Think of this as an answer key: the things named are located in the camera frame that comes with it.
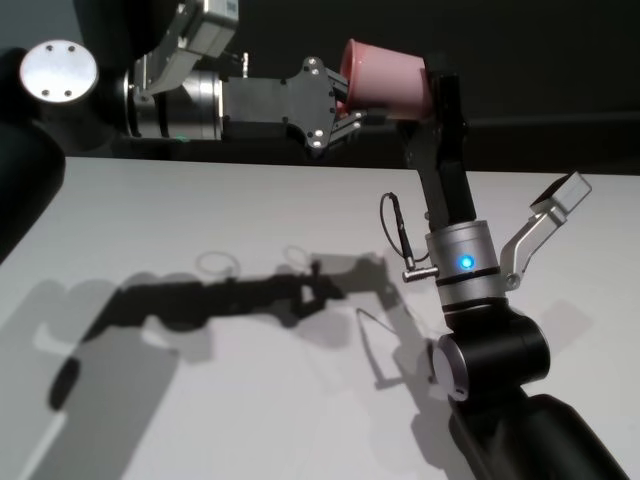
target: pink cup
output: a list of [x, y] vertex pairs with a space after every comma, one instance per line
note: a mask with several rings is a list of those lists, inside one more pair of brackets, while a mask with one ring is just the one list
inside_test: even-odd
[[349, 40], [340, 74], [349, 81], [347, 111], [381, 107], [396, 120], [431, 115], [433, 100], [427, 69], [420, 57]]

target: metal plate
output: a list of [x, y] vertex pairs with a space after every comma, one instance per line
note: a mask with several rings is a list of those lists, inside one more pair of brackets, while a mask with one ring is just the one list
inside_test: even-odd
[[98, 83], [91, 52], [67, 40], [37, 45], [22, 61], [20, 80], [33, 97], [47, 103], [70, 103], [88, 95]]

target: screw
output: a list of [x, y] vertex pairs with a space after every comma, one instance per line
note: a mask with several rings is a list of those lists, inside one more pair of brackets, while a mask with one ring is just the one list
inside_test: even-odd
[[507, 287], [515, 290], [520, 286], [520, 276], [516, 273], [507, 275]]
[[242, 54], [242, 78], [249, 77], [249, 52]]

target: table surface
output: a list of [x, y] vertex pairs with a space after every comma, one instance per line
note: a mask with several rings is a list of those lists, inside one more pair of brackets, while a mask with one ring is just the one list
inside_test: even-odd
[[[469, 177], [501, 248], [557, 175]], [[640, 478], [640, 178], [587, 178], [510, 298], [552, 350], [527, 390]], [[472, 479], [429, 383], [435, 286], [402, 284], [387, 191], [421, 254], [414, 172], [68, 159], [0, 267], [0, 477]]]

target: robotic arm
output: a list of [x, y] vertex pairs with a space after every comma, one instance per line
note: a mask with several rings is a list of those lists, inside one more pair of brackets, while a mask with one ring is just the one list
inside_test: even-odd
[[[178, 140], [291, 135], [317, 157], [365, 122], [393, 116], [384, 102], [345, 112], [353, 72], [342, 76], [316, 57], [306, 58], [290, 79], [248, 78], [246, 57], [238, 78], [193, 70], [201, 57], [222, 54], [237, 22], [237, 0], [188, 0], [158, 47], [124, 74], [104, 74], [84, 47], [56, 40], [24, 56], [20, 83], [44, 129], [67, 152], [98, 146], [116, 126], [133, 137]], [[553, 184], [534, 202], [534, 216], [505, 246], [499, 263], [487, 222], [476, 219], [464, 169], [467, 128], [458, 77], [418, 60], [431, 67], [417, 78], [429, 92], [430, 108], [425, 118], [399, 128], [429, 210], [431, 267], [416, 267], [397, 199], [396, 215], [407, 265], [403, 279], [436, 279], [453, 332], [439, 340], [433, 365], [453, 408], [454, 439], [483, 480], [626, 479], [573, 409], [523, 392], [523, 384], [548, 373], [549, 347], [535, 322], [511, 310], [506, 296], [591, 187], [577, 173]]]

